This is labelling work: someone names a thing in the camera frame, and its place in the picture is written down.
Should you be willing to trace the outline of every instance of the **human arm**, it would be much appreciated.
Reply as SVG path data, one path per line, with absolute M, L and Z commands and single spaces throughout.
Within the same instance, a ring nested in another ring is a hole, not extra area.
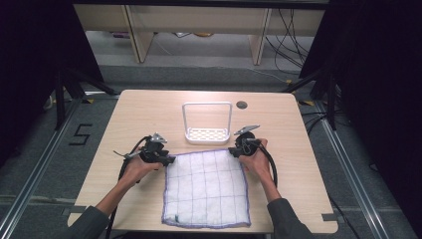
M 268 141 L 260 138 L 262 147 Z M 282 198 L 270 172 L 270 165 L 264 153 L 258 148 L 251 156 L 241 155 L 239 160 L 255 174 L 263 185 L 269 204 L 267 208 L 273 221 L 274 236 L 276 239 L 314 238 L 308 227 L 303 224 L 289 201 Z
M 71 227 L 55 238 L 98 238 L 125 194 L 148 172 L 160 167 L 162 164 L 159 162 L 146 163 L 139 155 L 135 156 L 127 165 L 123 177 L 97 206 L 90 206 Z

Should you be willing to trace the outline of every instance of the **human hand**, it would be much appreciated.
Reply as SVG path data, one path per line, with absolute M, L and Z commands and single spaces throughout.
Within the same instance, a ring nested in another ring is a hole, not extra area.
M 161 167 L 162 167 L 162 163 L 144 162 L 142 158 L 140 158 L 139 154 L 137 154 L 127 164 L 121 180 L 124 180 L 130 187 L 132 187 L 138 181 L 140 181 L 146 174 L 148 174 L 148 172 L 152 170 L 157 170 Z
M 258 138 L 263 147 L 267 147 L 268 141 L 264 138 Z M 260 180 L 271 178 L 270 164 L 264 153 L 258 148 L 251 156 L 240 155 L 239 160 L 248 168 L 249 171 L 257 175 Z

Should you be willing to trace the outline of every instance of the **wire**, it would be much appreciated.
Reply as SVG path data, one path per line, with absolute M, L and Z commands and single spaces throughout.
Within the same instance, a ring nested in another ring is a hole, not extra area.
M 131 150 L 131 152 L 130 152 L 130 154 L 132 154 L 132 153 L 134 153 L 136 150 L 137 150 L 137 148 L 139 147 L 139 145 L 144 141 L 144 140 L 146 140 L 147 138 L 149 138 L 150 136 L 145 136 L 145 137 L 143 137 L 135 146 L 134 146 L 134 148 Z M 123 177 L 123 175 L 124 175 L 124 171 L 126 170 L 126 167 L 127 167 L 127 165 L 129 164 L 129 162 L 130 162 L 130 159 L 124 159 L 124 161 L 123 161 L 123 164 L 121 165 L 121 169 L 120 169 L 120 173 L 118 174 L 118 180 L 120 180 L 122 177 Z M 111 214 L 111 217 L 109 218 L 109 224 L 108 224 L 108 227 L 107 227 L 107 229 L 106 229 L 106 234 L 105 234 L 105 238 L 106 239 L 108 239 L 109 238 L 109 235 L 110 235 L 110 233 L 111 233 L 111 228 L 112 228 L 112 225 L 113 225 L 113 223 L 114 223 L 114 218 L 115 218 L 115 214 L 117 213 L 117 207 L 114 209 L 114 211 L 112 212 L 112 214 Z
M 334 111 L 337 114 L 344 114 L 344 112 L 342 110 L 335 110 Z M 314 112 L 314 113 L 302 113 L 301 116 L 310 116 L 310 115 L 320 115 L 320 114 L 328 114 L 328 112 L 323 112 L 323 113 L 319 113 L 319 112 Z
M 335 208 L 337 208 L 338 212 L 341 214 L 342 218 L 344 219 L 345 223 L 347 223 L 348 227 L 350 227 L 351 231 L 353 232 L 354 236 L 357 239 L 360 239 L 359 235 L 357 234 L 356 230 L 354 229 L 354 227 L 351 225 L 351 223 L 348 221 L 347 217 L 345 217 L 344 213 L 341 211 L 340 207 L 337 205 L 337 203 L 335 203 L 334 199 L 332 199 L 332 197 L 330 195 L 328 195 L 329 200 L 332 202 L 332 204 L 334 204 Z
M 274 184 L 277 187 L 278 184 L 279 184 L 279 177 L 277 175 L 276 164 L 274 163 L 274 160 L 271 157 L 270 153 L 267 151 L 267 149 L 261 143 L 260 144 L 256 144 L 256 143 L 254 143 L 254 142 L 251 141 L 250 144 L 258 147 L 264 153 L 264 155 L 266 156 L 266 158 L 267 158 L 268 162 L 270 163 L 270 166 L 271 166 L 271 168 L 273 170 L 273 181 L 274 181 Z
M 282 72 L 282 73 L 291 74 L 291 75 L 298 75 L 298 74 L 299 74 L 299 73 L 290 73 L 290 72 L 286 72 L 286 71 L 283 71 L 282 69 L 280 69 L 280 68 L 279 68 L 279 65 L 277 65 L 277 53 L 276 53 L 276 55 L 274 56 L 274 65 L 276 66 L 277 70 L 279 70 L 279 71 L 280 71 L 280 72 Z
M 287 50 L 289 50 L 291 52 L 294 52 L 294 53 L 297 53 L 299 55 L 299 58 L 301 59 L 301 61 L 303 63 L 305 61 L 304 57 L 306 57 L 307 55 L 304 55 L 299 48 L 301 48 L 302 50 L 304 50 L 306 53 L 308 53 L 308 51 L 304 47 L 302 47 L 302 45 L 298 42 L 298 40 L 296 38 L 296 30 L 295 30 L 295 22 L 294 22 L 295 10 L 294 9 L 291 9 L 291 21 L 289 23 L 289 26 L 288 26 L 288 24 L 286 23 L 286 21 L 285 21 L 285 19 L 283 17 L 283 14 L 282 14 L 281 9 L 278 9 L 278 10 L 279 10 L 279 15 L 280 15 L 280 17 L 281 17 L 281 19 L 283 21 L 283 24 L 285 25 L 286 34 L 285 34 L 285 37 L 283 38 L 283 41 L 280 41 L 278 37 L 277 37 L 277 40 L 279 40 L 280 44 L 283 45 Z M 292 40 L 293 44 L 296 47 L 296 50 L 295 51 L 292 50 L 292 49 L 290 49 L 290 48 L 288 48 L 288 47 L 286 47 L 283 44 L 288 35 L 289 35 L 290 39 Z
M 305 122 L 305 125 L 307 125 L 308 123 L 310 123 L 310 122 L 312 122 L 312 121 L 314 121 L 314 120 L 317 120 L 317 119 L 319 119 L 319 118 L 320 118 L 320 116 L 319 116 L 319 117 L 312 118 L 312 119 L 310 119 L 310 120 L 306 121 L 306 122 Z
M 286 55 L 285 53 L 280 51 L 280 46 L 278 48 L 276 48 L 273 43 L 270 41 L 270 39 L 268 39 L 268 37 L 265 37 L 267 42 L 270 44 L 270 46 L 273 48 L 273 50 L 276 52 L 276 56 L 280 55 L 283 58 L 285 58 L 286 60 L 288 60 L 289 62 L 293 63 L 294 65 L 296 65 L 297 67 L 301 68 L 302 64 L 295 61 L 293 58 L 289 57 L 288 55 Z
M 322 120 L 322 119 L 324 119 L 324 118 L 326 118 L 326 116 L 327 116 L 327 114 L 324 114 L 323 116 L 320 116 L 320 117 L 317 117 L 317 118 L 314 118 L 313 120 L 314 120 L 314 122 L 311 124 L 311 126 L 307 129 L 307 132 L 308 132 L 308 135 L 310 135 L 311 134 L 311 131 L 313 130 L 313 128 L 315 127 L 315 125 L 317 125 L 317 123 L 320 121 L 320 120 Z

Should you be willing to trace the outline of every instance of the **gray floor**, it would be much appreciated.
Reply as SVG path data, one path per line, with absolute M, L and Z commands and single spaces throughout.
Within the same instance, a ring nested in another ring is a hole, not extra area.
M 201 90 L 206 87 L 206 90 L 278 92 L 287 86 L 286 81 L 297 81 L 298 76 L 295 74 L 300 70 L 280 57 L 276 66 L 275 53 L 268 44 L 261 65 L 254 66 L 248 38 L 241 35 L 201 38 L 190 34 L 178 38 L 171 33 L 159 33 L 155 35 L 143 64 L 134 61 L 129 40 L 113 38 L 107 32 L 88 32 L 87 36 L 106 83 L 117 90 Z M 275 37 L 270 37 L 270 40 L 277 43 Z M 313 38 L 298 40 L 308 49 Z M 300 60 L 298 55 L 289 51 L 286 53 L 297 61 Z M 282 73 L 277 68 L 295 74 Z M 237 79 L 236 84 L 224 85 L 231 78 Z M 311 88 L 312 84 L 309 84 L 297 90 L 295 96 L 298 101 L 310 100 Z M 86 90 L 95 89 L 86 86 Z M 51 238 L 54 233 L 66 227 L 67 210 L 78 196 L 115 103 L 116 99 L 103 99 L 78 107 L 32 200 L 16 225 L 12 238 Z M 302 105 L 300 110 L 302 113 L 313 113 L 317 109 Z M 304 122 L 313 117 L 304 116 Z M 370 158 L 346 116 L 338 114 L 336 121 L 341 142 L 390 238 L 416 238 L 382 178 L 369 168 Z M 84 128 L 85 133 L 91 135 L 88 143 L 84 146 L 70 146 L 70 142 L 81 140 L 74 137 L 78 125 L 87 122 L 92 124 Z M 0 169 L 0 215 L 5 215 L 14 197 L 21 191 L 49 143 L 54 126 L 55 110 L 51 109 L 41 115 L 33 126 L 20 147 L 21 154 L 10 158 Z M 374 238 L 321 123 L 316 124 L 310 133 L 310 141 L 328 194 L 339 205 L 360 238 Z M 338 231 L 332 235 L 316 235 L 316 238 L 355 238 L 350 227 L 339 216 L 338 210 L 334 208 L 334 211 L 338 215 Z

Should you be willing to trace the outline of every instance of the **metal bar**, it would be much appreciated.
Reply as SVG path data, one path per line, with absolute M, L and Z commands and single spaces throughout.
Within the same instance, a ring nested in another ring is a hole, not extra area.
M 235 7 L 235 8 L 284 8 L 304 10 L 347 9 L 356 7 L 353 1 L 328 0 L 73 0 L 73 4 L 186 6 L 186 7 Z
M 320 113 L 323 112 L 321 102 L 316 102 L 316 108 Z M 321 122 L 374 238 L 390 238 L 381 217 L 369 198 L 369 195 L 367 194 L 352 162 L 350 161 L 350 158 L 348 157 L 337 132 L 331 129 L 326 119 L 323 119 Z
M 85 92 L 86 96 L 83 97 L 84 100 L 97 99 L 97 100 L 118 100 L 120 95 L 109 95 L 105 92 Z
M 26 206 L 28 205 L 28 202 L 31 200 L 32 194 L 40 183 L 43 174 L 46 171 L 53 157 L 53 154 L 55 153 L 59 142 L 61 141 L 63 134 L 69 125 L 72 116 L 74 115 L 74 112 L 80 104 L 81 100 L 77 99 L 74 99 L 71 102 L 66 120 L 63 122 L 62 126 L 54 132 L 47 147 L 44 149 L 43 154 L 41 155 L 34 169 L 32 170 L 31 175 L 28 177 L 27 181 L 25 182 L 25 185 L 19 192 L 12 206 L 9 208 L 8 212 L 6 213 L 6 216 L 2 219 L 0 224 L 0 236 L 2 239 L 10 238 L 10 236 L 12 235 L 13 230 L 18 224 L 19 219 L 21 218 Z

